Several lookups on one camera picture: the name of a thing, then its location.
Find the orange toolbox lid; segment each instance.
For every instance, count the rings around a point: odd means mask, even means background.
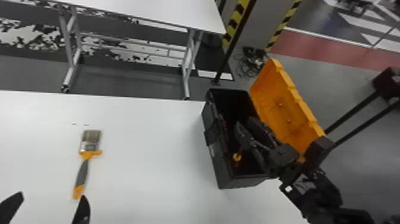
[[[278,60],[266,62],[249,93],[260,119],[300,154],[325,135]]]

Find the toolbox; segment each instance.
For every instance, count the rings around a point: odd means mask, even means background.
[[[210,89],[205,99],[204,136],[220,189],[255,186],[268,179],[250,152],[243,152],[240,169],[233,167],[232,156],[240,150],[234,135],[236,122],[260,118],[300,155],[313,140],[325,135],[289,75],[274,59],[266,62],[249,92]]]

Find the hazard stripe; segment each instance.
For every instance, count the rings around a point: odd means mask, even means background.
[[[250,0],[239,0],[237,3],[235,10],[232,13],[232,16],[230,17],[228,26],[226,27],[226,34],[223,37],[223,44],[225,46],[228,46],[233,39],[236,30],[238,29],[238,26],[240,22],[242,21],[243,15],[247,9],[247,6],[249,5]]]
[[[296,10],[298,9],[298,7],[300,6],[301,2],[303,0],[295,0],[293,2],[292,7],[290,8],[290,10],[285,14],[284,19],[282,20],[282,22],[279,24],[278,28],[276,28],[276,31],[274,33],[274,35],[272,36],[272,38],[270,39],[270,41],[268,41],[268,45],[267,47],[264,49],[264,51],[266,53],[270,52],[272,49],[272,46],[274,46],[274,44],[276,43],[276,41],[278,40],[280,34],[282,33],[283,28],[285,28],[285,26],[288,24],[289,20],[293,17],[293,15],[295,14]]]

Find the red floor stripe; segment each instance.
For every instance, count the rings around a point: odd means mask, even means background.
[[[390,66],[400,67],[400,54],[394,52],[364,48],[288,30],[282,32],[271,53],[375,71],[383,71]]]

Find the paintbrush handle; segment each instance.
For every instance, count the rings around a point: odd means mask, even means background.
[[[88,170],[89,170],[89,159],[84,160],[82,162],[82,165],[80,165],[78,176],[76,177],[76,183],[73,194],[73,198],[75,200],[79,199],[80,196],[82,195],[82,191],[86,183],[86,177],[88,176]]]

